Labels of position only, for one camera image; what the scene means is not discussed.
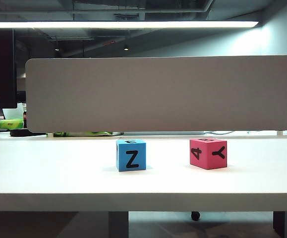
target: exposed ceiling pipe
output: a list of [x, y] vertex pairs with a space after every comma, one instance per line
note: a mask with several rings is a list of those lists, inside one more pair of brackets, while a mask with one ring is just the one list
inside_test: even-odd
[[0, 11], [0, 15], [26, 15], [26, 14], [91, 14], [96, 13], [198, 13], [207, 12], [213, 0], [207, 0], [203, 8], [174, 8], [174, 9], [89, 9], [89, 10], [26, 10], [26, 11]]
[[[215, 0], [206, 0], [206, 2], [204, 3], [204, 12], [191, 12], [188, 16], [181, 17], [180, 20], [181, 21], [200, 20], [199, 17], [197, 17], [200, 14], [205, 14], [206, 15], [205, 19], [206, 19], [207, 15], [210, 11], [210, 7], [214, 2], [215, 2]], [[195, 4], [196, 4], [195, 0], [190, 1], [191, 9], [195, 8]]]
[[205, 9], [207, 9], [206, 12], [199, 12], [199, 13], [194, 13], [195, 14], [195, 17], [194, 17], [194, 20], [199, 20], [199, 21], [202, 21], [202, 20], [207, 20], [208, 18], [208, 15], [211, 11], [211, 6], [215, 3], [216, 0], [212, 0], [212, 1], [207, 1], [205, 3]]
[[19, 40], [15, 41], [15, 46], [21, 51], [28, 52], [27, 46]]
[[[139, 9], [144, 9], [146, 6], [146, 0], [139, 1]], [[139, 13], [139, 21], [145, 20], [145, 13]]]
[[[28, 38], [27, 36], [17, 36], [18, 38]], [[40, 36], [40, 35], [33, 35], [30, 36], [30, 38], [46, 38], [46, 37], [51, 37], [51, 38], [47, 38], [47, 40], [49, 41], [54, 41], [55, 39], [53, 39], [55, 37], [55, 35], [47, 35], [47, 36]], [[68, 40], [72, 40], [72, 39], [76, 39], [76, 40], [93, 40], [94, 38], [111, 38], [111, 37], [124, 37], [124, 35], [92, 35], [92, 36], [71, 36], [71, 35], [57, 35], [57, 40], [58, 41], [66, 41], [65, 38], [67, 38]]]
[[[147, 34], [147, 33], [153, 32], [153, 31], [155, 31], [155, 30], [144, 30], [144, 31], [140, 31], [140, 32], [137, 32], [137, 33], [132, 33], [131, 37], [137, 37], [137, 36], [144, 35], [144, 34]], [[117, 42], [120, 42], [120, 41], [124, 41], [125, 39], [126, 39], [126, 37], [118, 37], [118, 38], [115, 38], [115, 39], [109, 39], [109, 41], [117, 43]], [[95, 45], [85, 46], [84, 51], [85, 52], [86, 51], [91, 51], [91, 50], [94, 50], [94, 49], [97, 49], [97, 48], [100, 48], [100, 47], [104, 47], [104, 46], [105, 46], [104, 43], [101, 42], [101, 43], [98, 43], [98, 44], [95, 44]], [[80, 54], [82, 52], [83, 52], [82, 49], [77, 49], [77, 50], [73, 50], [73, 51], [64, 52], [62, 54], [62, 56], [63, 57], [69, 57], [69, 56]]]
[[92, 37], [63, 37], [60, 36], [60, 38], [57, 39], [48, 39], [48, 41], [92, 41], [94, 38]]

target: ceiling lamp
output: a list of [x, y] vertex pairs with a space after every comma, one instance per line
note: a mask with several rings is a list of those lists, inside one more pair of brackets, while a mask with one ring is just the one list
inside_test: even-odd
[[0, 22], [0, 28], [251, 28], [257, 21], [29, 21]]

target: white desk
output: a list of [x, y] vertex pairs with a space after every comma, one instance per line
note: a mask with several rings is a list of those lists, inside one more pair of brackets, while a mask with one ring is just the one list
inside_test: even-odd
[[189, 164], [188, 139], [145, 139], [147, 170], [115, 140], [0, 137], [0, 211], [287, 211], [287, 136], [230, 138], [228, 167]]

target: green object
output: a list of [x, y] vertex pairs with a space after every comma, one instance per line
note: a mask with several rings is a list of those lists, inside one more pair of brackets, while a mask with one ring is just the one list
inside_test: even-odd
[[112, 132], [98, 131], [98, 132], [54, 132], [54, 137], [66, 136], [99, 136], [99, 135], [113, 135]]
[[23, 128], [23, 119], [0, 120], [0, 129], [20, 129]]

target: desk divider panel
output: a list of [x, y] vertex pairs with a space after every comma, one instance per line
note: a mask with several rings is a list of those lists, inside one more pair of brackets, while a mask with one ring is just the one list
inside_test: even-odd
[[31, 59], [32, 132], [287, 130], [287, 56]]

